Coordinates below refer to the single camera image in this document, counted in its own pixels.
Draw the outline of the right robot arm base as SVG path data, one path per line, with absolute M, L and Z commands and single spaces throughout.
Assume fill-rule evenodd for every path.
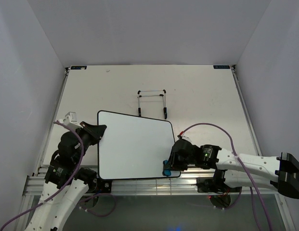
M 226 170 L 215 170 L 212 177 L 197 178 L 196 186 L 199 193 L 213 193 L 209 196 L 210 202 L 218 209 L 230 209 L 241 196 L 242 187 L 230 187 L 226 185 Z M 238 193 L 234 202 L 231 193 Z

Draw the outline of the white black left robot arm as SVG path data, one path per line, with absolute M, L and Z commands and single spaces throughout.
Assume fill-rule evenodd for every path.
M 86 122 L 62 126 L 68 131 L 61 136 L 51 157 L 27 231 L 61 231 L 81 197 L 97 188 L 97 173 L 80 164 L 87 149 L 102 139 L 107 126 Z

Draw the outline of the blue bone-shaped whiteboard eraser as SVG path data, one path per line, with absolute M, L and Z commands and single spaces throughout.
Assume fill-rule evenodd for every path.
M 170 164 L 169 164 L 168 160 L 163 161 L 162 175 L 165 176 L 165 177 L 170 177 L 171 176 L 171 169 L 170 169 Z

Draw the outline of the white whiteboard black frame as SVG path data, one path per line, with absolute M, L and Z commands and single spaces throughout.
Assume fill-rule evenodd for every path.
M 163 178 L 163 161 L 175 143 L 169 121 L 101 110 L 97 123 L 106 126 L 98 146 L 101 179 Z

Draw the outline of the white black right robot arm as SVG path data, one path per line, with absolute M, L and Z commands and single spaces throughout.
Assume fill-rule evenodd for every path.
M 182 138 L 175 142 L 169 159 L 163 162 L 163 174 L 170 176 L 172 171 L 185 171 L 190 165 L 215 170 L 212 179 L 198 184 L 203 192 L 257 186 L 299 199 L 299 161 L 290 153 L 278 157 L 235 155 L 216 145 L 198 147 Z

